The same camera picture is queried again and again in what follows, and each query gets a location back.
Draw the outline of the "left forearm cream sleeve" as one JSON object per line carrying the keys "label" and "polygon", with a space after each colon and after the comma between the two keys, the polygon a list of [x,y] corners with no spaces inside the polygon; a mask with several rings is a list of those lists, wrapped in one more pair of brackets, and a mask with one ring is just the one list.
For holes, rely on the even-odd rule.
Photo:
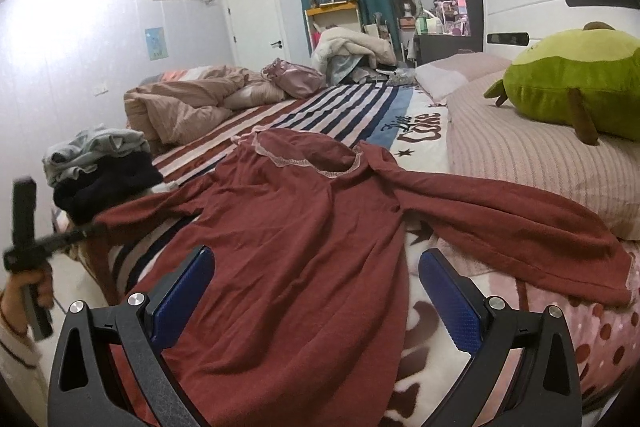
{"label": "left forearm cream sleeve", "polygon": [[1,313],[1,376],[37,426],[48,425],[48,383],[40,367],[41,353],[28,334],[19,334]]}

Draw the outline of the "left hand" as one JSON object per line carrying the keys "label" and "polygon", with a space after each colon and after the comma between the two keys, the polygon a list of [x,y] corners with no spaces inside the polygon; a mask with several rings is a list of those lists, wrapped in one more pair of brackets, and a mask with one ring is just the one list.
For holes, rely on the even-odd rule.
{"label": "left hand", "polygon": [[32,271],[11,273],[1,296],[2,319],[18,338],[25,338],[28,333],[28,317],[23,298],[23,289],[35,285],[37,289],[37,305],[50,310],[54,305],[53,277],[51,265],[43,263]]}

